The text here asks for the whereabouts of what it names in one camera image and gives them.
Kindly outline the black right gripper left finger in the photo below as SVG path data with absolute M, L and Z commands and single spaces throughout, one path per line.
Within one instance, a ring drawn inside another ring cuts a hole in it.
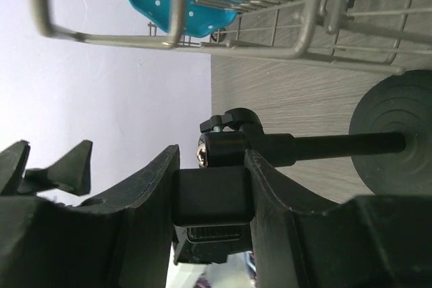
M 79 206 L 1 198 L 2 287 L 164 287 L 180 149 Z

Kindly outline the black phone stand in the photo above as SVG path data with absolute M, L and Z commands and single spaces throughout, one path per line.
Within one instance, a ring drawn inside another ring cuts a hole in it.
M 211 167 L 238 165 L 253 148 L 274 167 L 350 157 L 374 196 L 431 198 L 431 72 L 412 70 L 372 87 L 355 108 L 345 136 L 265 134 L 248 109 L 232 109 L 230 132 L 203 135 L 198 155 Z

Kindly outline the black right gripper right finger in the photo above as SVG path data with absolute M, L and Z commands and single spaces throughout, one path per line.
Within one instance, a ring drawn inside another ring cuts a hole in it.
M 430 287 L 431 198 L 356 196 L 337 204 L 249 150 L 250 227 L 260 287 Z

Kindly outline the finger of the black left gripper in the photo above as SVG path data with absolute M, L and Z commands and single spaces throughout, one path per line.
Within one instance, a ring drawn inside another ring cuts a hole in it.
M 27 169 L 24 193 L 35 194 L 58 189 L 75 196 L 90 193 L 92 141 L 83 140 L 58 161 L 44 169 Z
M 18 192 L 30 153 L 25 140 L 15 142 L 1 151 L 1 195 L 13 196 Z

